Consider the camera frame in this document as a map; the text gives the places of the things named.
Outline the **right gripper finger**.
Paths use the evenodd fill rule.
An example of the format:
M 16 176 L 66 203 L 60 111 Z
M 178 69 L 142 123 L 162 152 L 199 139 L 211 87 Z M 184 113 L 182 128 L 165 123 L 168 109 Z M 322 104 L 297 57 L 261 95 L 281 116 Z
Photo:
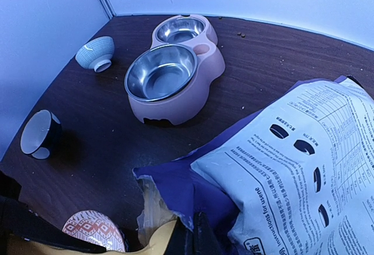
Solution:
M 222 219 L 205 212 L 193 216 L 193 229 L 178 218 L 164 254 L 224 254 L 219 235 Z

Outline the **yellow plastic scoop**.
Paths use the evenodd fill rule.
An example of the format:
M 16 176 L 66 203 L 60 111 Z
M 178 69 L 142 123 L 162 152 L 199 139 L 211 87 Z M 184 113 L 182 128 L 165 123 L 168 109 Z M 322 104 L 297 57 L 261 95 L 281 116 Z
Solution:
M 150 237 L 145 247 L 138 251 L 115 251 L 105 247 L 72 238 L 71 243 L 59 244 L 23 239 L 10 235 L 5 254 L 164 254 L 172 238 L 177 221 L 169 221 L 160 226 Z

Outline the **purple puppy food bag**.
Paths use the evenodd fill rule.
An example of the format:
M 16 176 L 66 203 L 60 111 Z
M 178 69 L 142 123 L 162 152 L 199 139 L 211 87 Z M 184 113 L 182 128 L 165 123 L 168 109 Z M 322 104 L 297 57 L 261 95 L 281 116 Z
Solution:
M 168 163 L 135 168 L 190 230 L 222 219 L 224 254 L 373 253 L 373 99 L 354 78 L 297 82 Z

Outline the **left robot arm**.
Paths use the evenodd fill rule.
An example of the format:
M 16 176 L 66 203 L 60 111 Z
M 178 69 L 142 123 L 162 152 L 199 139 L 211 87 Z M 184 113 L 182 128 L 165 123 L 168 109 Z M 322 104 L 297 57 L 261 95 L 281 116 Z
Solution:
M 22 186 L 1 171 L 1 229 L 24 234 L 31 228 L 34 213 L 29 206 L 20 202 Z

